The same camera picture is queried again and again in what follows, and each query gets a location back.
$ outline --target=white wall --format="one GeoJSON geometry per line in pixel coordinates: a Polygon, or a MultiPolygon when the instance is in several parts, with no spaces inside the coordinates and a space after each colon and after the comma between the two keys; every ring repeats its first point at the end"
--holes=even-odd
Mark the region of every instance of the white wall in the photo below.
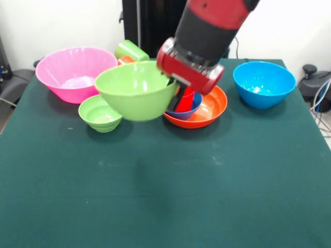
{"type": "MultiPolygon", "coordinates": [[[[330,9],[330,0],[260,0],[238,33],[239,57],[281,58],[297,78],[306,63],[330,70],[330,9]]],[[[113,52],[124,39],[121,10],[120,0],[0,0],[0,35],[14,69],[75,45],[113,52]]]]}
{"type": "Polygon", "coordinates": [[[70,46],[114,52],[124,40],[121,10],[120,0],[0,0],[0,36],[13,69],[70,46]]]}
{"type": "Polygon", "coordinates": [[[330,9],[330,0],[260,0],[237,35],[239,57],[281,58],[297,79],[307,63],[331,70],[330,9]]]}

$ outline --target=red object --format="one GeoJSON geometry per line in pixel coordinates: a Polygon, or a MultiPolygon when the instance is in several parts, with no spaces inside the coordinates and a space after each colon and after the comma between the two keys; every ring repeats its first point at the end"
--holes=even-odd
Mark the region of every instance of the red object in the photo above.
{"type": "Polygon", "coordinates": [[[186,129],[195,129],[213,123],[225,111],[228,99],[220,87],[215,86],[212,92],[203,96],[198,110],[188,120],[179,120],[164,113],[164,117],[172,124],[186,129]]]}
{"type": "Polygon", "coordinates": [[[133,63],[136,62],[133,58],[131,58],[130,56],[126,55],[126,56],[122,56],[121,58],[118,59],[118,65],[126,65],[129,63],[133,63]]]}
{"type": "Polygon", "coordinates": [[[192,90],[197,91],[203,95],[211,92],[214,86],[218,83],[224,73],[224,68],[218,65],[218,73],[202,74],[201,72],[191,68],[176,57],[168,54],[169,50],[173,48],[174,39],[169,38],[162,45],[157,54],[157,66],[167,76],[172,76],[182,83],[187,84],[192,90]]]}
{"type": "Polygon", "coordinates": [[[201,20],[226,29],[239,29],[249,14],[244,0],[189,0],[188,6],[201,20]]]}
{"type": "Polygon", "coordinates": [[[193,100],[194,100],[194,90],[192,90],[190,87],[187,87],[175,112],[179,113],[179,112],[190,111],[192,109],[193,100]]]}

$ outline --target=bowl rim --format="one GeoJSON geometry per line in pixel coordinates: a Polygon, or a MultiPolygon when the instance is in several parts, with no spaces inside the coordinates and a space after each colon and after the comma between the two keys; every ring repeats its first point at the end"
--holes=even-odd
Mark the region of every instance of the bowl rim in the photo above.
{"type": "MultiPolygon", "coordinates": [[[[156,66],[156,60],[145,60],[145,61],[136,61],[136,62],[132,62],[132,63],[129,63],[129,64],[126,64],[126,65],[121,65],[120,67],[124,67],[124,66],[133,66],[135,64],[155,64],[156,66]]],[[[118,67],[113,67],[113,68],[110,68],[104,72],[102,72],[100,75],[98,75],[96,78],[95,78],[95,82],[97,82],[98,78],[101,77],[103,74],[106,74],[107,72],[111,71],[111,70],[114,70],[118,67]]],[[[167,85],[165,88],[162,88],[162,89],[158,89],[158,90],[155,90],[155,91],[151,91],[151,92],[146,92],[146,93],[142,93],[142,94],[112,94],[111,92],[105,92],[105,91],[102,91],[100,90],[100,87],[97,86],[97,84],[95,83],[95,88],[97,89],[97,91],[100,92],[100,94],[105,94],[105,95],[108,95],[108,96],[112,96],[112,97],[141,97],[141,96],[148,96],[148,95],[151,95],[151,94],[155,94],[157,92],[160,92],[166,88],[169,88],[169,87],[179,87],[178,83],[175,81],[173,82],[172,84],[170,85],[167,85]]]]}
{"type": "Polygon", "coordinates": [[[192,109],[192,110],[190,110],[190,111],[186,111],[186,112],[174,112],[174,111],[166,111],[166,113],[172,113],[172,114],[176,114],[176,115],[185,115],[185,114],[189,114],[189,113],[191,113],[191,112],[194,112],[194,111],[196,111],[199,107],[200,107],[200,105],[202,104],[202,100],[203,100],[203,97],[202,97],[202,95],[200,94],[200,93],[198,93],[198,92],[194,92],[194,99],[196,98],[196,96],[199,96],[200,97],[200,103],[199,103],[199,105],[198,106],[196,106],[194,109],[192,109]]]}
{"type": "MultiPolygon", "coordinates": [[[[54,54],[56,54],[56,53],[59,53],[59,52],[64,52],[64,51],[67,51],[67,50],[72,50],[72,49],[93,49],[93,50],[100,50],[100,51],[103,51],[103,52],[106,52],[106,53],[108,53],[111,57],[113,57],[113,59],[115,60],[115,63],[116,63],[116,65],[114,66],[114,67],[117,67],[118,66],[118,61],[117,61],[117,58],[115,57],[115,55],[113,54],[113,53],[111,53],[111,52],[109,52],[108,50],[106,50],[106,49],[103,49],[103,48],[97,48],[97,47],[95,47],[95,46],[86,46],[86,45],[82,45],[82,46],[72,46],[72,47],[69,47],[69,48],[63,48],[63,49],[59,49],[59,50],[56,50],[56,51],[54,51],[54,52],[52,52],[52,53],[50,53],[50,54],[48,54],[48,55],[46,55],[44,58],[42,58],[40,61],[39,61],[39,63],[37,64],[37,66],[36,66],[36,70],[35,70],[35,75],[36,75],[36,77],[37,77],[37,79],[41,82],[41,83],[43,83],[43,84],[45,84],[46,86],[48,86],[48,87],[51,87],[51,88],[54,88],[54,89],[63,89],[63,88],[61,88],[61,87],[58,87],[58,86],[52,86],[52,85],[49,85],[49,84],[47,84],[47,83],[45,83],[44,81],[42,81],[41,79],[39,79],[39,71],[40,71],[40,63],[42,63],[42,61],[44,60],[44,59],[46,59],[46,58],[48,58],[48,57],[50,57],[50,56],[52,56],[52,55],[54,55],[54,54]]],[[[91,86],[86,86],[86,87],[82,87],[82,88],[75,88],[75,89],[86,89],[86,88],[90,88],[90,87],[95,87],[94,85],[91,85],[91,86]]]]}
{"type": "Polygon", "coordinates": [[[169,118],[169,119],[171,119],[171,120],[175,120],[175,121],[177,121],[177,122],[182,122],[182,123],[205,123],[205,122],[208,122],[208,121],[214,121],[214,120],[216,120],[218,117],[220,117],[223,113],[224,113],[224,111],[227,109],[227,107],[228,107],[228,98],[227,98],[227,95],[225,94],[225,92],[219,87],[219,86],[217,86],[217,85],[215,85],[215,87],[214,88],[217,88],[220,92],[221,92],[221,94],[224,96],[224,99],[225,99],[225,107],[224,107],[224,109],[222,110],[222,111],[220,111],[220,113],[218,113],[218,115],[217,116],[215,116],[214,118],[211,118],[211,119],[208,119],[208,120],[200,120],[200,121],[188,121],[188,120],[181,120],[181,119],[177,119],[177,118],[175,118],[175,117],[172,117],[172,116],[170,116],[170,115],[168,115],[166,112],[164,112],[164,116],[166,117],[166,118],[169,118]]]}
{"type": "Polygon", "coordinates": [[[78,115],[79,115],[79,117],[80,117],[82,120],[84,120],[85,122],[92,123],[92,124],[100,124],[100,125],[102,125],[102,124],[113,123],[113,122],[116,122],[116,121],[121,120],[121,119],[123,118],[122,115],[118,114],[119,117],[117,117],[117,118],[114,119],[113,121],[108,121],[108,122],[103,122],[103,123],[94,123],[94,122],[91,122],[91,121],[87,120],[87,119],[84,118],[83,115],[81,114],[81,108],[82,108],[82,105],[83,105],[84,103],[86,104],[86,102],[87,102],[88,100],[90,100],[91,98],[101,98],[101,99],[106,103],[105,106],[108,106],[109,108],[111,108],[112,110],[114,110],[109,104],[107,104],[107,102],[102,98],[101,95],[95,95],[95,96],[89,97],[89,98],[85,99],[85,100],[79,105],[79,107],[78,107],[78,115]]]}
{"type": "Polygon", "coordinates": [[[232,75],[233,75],[234,83],[235,83],[237,86],[239,86],[241,89],[243,89],[243,90],[245,90],[245,91],[247,91],[247,92],[250,92],[250,93],[252,93],[252,94],[259,95],[259,96],[264,96],[264,97],[281,97],[281,96],[285,96],[285,95],[288,95],[289,93],[291,93],[291,92],[295,89],[295,87],[296,87],[296,79],[295,79],[295,76],[294,76],[294,75],[293,75],[293,74],[292,74],[287,68],[285,68],[285,67],[283,67],[283,66],[280,66],[280,65],[277,65],[277,64],[275,64],[275,63],[270,63],[270,62],[266,62],[266,61],[250,61],[250,62],[243,63],[243,64],[237,66],[237,67],[234,69],[232,75]],[[278,94],[278,95],[266,95],[266,94],[256,93],[256,92],[250,91],[250,90],[248,90],[248,89],[245,89],[244,87],[242,87],[242,86],[237,82],[236,77],[235,77],[235,73],[236,73],[236,71],[237,71],[238,68],[240,68],[241,66],[245,66],[245,65],[247,65],[247,64],[261,64],[261,63],[263,63],[263,64],[269,64],[269,65],[272,65],[272,66],[276,66],[276,67],[280,68],[281,70],[286,71],[286,72],[292,77],[292,79],[293,79],[293,86],[291,87],[291,89],[288,90],[288,91],[286,91],[285,93],[278,94]]]}

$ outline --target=green cup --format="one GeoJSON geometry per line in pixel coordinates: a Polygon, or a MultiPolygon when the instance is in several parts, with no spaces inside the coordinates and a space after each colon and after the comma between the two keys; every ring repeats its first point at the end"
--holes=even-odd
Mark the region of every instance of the green cup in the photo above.
{"type": "Polygon", "coordinates": [[[126,55],[130,56],[134,61],[149,60],[149,55],[129,40],[120,43],[115,51],[117,59],[126,55]]]}
{"type": "Polygon", "coordinates": [[[100,95],[83,101],[78,108],[78,114],[91,128],[100,133],[113,131],[122,120],[122,116],[100,95]]]}
{"type": "Polygon", "coordinates": [[[167,86],[169,78],[156,67],[156,61],[143,61],[114,67],[96,78],[95,87],[123,118],[147,121],[161,116],[178,85],[167,86]]]}

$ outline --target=pink bowl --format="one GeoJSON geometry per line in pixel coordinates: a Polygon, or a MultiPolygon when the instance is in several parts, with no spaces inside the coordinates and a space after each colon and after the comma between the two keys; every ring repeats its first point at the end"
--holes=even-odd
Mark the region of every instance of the pink bowl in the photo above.
{"type": "Polygon", "coordinates": [[[95,78],[115,66],[116,57],[106,50],[69,48],[43,58],[37,65],[36,76],[63,101],[80,104],[99,94],[94,87],[95,78]]]}

